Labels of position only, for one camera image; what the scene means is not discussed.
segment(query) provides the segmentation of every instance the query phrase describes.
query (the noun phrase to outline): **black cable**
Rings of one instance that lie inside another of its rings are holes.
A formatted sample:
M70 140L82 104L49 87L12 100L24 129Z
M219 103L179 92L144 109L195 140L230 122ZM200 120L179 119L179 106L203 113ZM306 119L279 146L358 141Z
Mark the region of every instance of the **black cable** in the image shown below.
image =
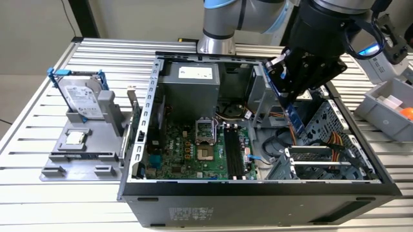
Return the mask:
M275 138L274 138L274 140L276 141L276 143L280 144L280 146L283 146L283 147L290 147L290 146L292 146L292 144L286 143L286 142L284 142L283 140L280 140L280 138L279 138L279 136L280 136L283 133L286 133L286 132L290 132L290 129L288 129L287 127L283 127L283 128L280 128L280 129L278 129L276 132L275 132Z
M73 31L73 35L74 35L74 37L76 37L74 28L73 28L73 26L72 26L72 23L70 23L69 17L68 17L68 15L66 15L66 11L65 11L65 5L64 5L64 2L62 2L62 0L60 0L60 2L61 2L61 5L62 5L62 10L64 10L64 14L65 14L66 21L69 22L69 25L70 25L70 28L72 28L72 31Z
M5 121L5 120L2 120L2 119L0 119L0 121L4 122L4 123L6 123L6 124L9 124L9 125L12 125L10 122L8 122L8 121Z
M279 135L283 134L284 132L290 132L290 129L288 129L287 127L279 128L279 129L275 131L275 135L271 136L271 137L268 137L268 138L264 140L264 142L263 142L260 148L262 148L262 150L263 150L263 153L264 153L267 156L279 158L279 156L282 155L282 154L272 154L272 153L268 153L267 150L266 150L266 148L264 148L266 145L267 145L267 143L270 143L272 140L275 140L275 141L279 143L279 145L283 146L283 147L290 147L290 146L292 145L292 144L288 144L288 143L286 143L284 141L282 141L280 138L279 138Z
M264 162L262 159L255 159L259 160L262 163L264 163L266 165L271 165L270 163Z

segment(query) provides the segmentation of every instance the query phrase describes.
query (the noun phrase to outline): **gray plastic bin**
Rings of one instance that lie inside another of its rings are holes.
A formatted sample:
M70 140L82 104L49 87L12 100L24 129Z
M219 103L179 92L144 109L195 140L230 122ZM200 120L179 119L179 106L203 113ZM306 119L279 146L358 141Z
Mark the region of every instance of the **gray plastic bin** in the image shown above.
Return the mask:
M387 98L390 95L402 101L401 108L413 107L413 87L401 80L393 79L366 92L364 100L355 109L355 114L394 140L413 142L413 121L378 99L381 96Z

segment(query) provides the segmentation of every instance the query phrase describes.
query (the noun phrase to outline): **aluminum workbench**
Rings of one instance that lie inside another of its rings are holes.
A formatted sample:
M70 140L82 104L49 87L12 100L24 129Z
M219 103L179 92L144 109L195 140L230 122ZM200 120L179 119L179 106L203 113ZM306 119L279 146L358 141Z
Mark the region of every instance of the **aluminum workbench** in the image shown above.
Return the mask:
M195 43L84 39L70 43L54 69L107 74L115 103L131 110L127 86L139 89L139 104L147 91L155 51L195 52ZM282 47L238 45L236 54L271 57ZM413 68L413 56L409 56ZM352 111L374 86L347 55L348 69L332 84ZM143 229L125 203L116 202L117 182L41 182L40 169L60 135L66 106L45 78L0 142L0 231L152 231ZM387 168L403 197L339 226L254 228L167 228L184 231L413 231L413 143L397 143L359 118L356 123Z

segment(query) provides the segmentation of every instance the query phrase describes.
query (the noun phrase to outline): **sticker label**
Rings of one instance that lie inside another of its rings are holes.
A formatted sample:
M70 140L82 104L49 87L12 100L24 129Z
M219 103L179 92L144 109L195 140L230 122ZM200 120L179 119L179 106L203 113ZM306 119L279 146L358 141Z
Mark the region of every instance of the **sticker label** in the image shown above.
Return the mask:
M212 68L180 67L177 78L211 80L212 79Z
M93 91L80 86L65 86L65 90L78 114L88 119L103 119Z
M81 158L81 155L65 155L66 158Z
M246 114L244 114L244 118L246 118L246 119L250 119L250 118L251 118L251 115L252 115L252 112L251 112L251 111L247 111Z
M173 221L211 220L213 207L173 207L168 208L169 219Z

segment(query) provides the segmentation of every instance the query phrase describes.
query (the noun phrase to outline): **blue light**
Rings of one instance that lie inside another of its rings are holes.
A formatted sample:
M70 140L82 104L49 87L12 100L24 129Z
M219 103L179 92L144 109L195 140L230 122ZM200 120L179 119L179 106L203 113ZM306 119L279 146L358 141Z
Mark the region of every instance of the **blue light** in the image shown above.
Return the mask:
M375 53L378 51L378 44L373 44L371 46L369 46L366 49L363 49L358 54L367 56L373 53Z

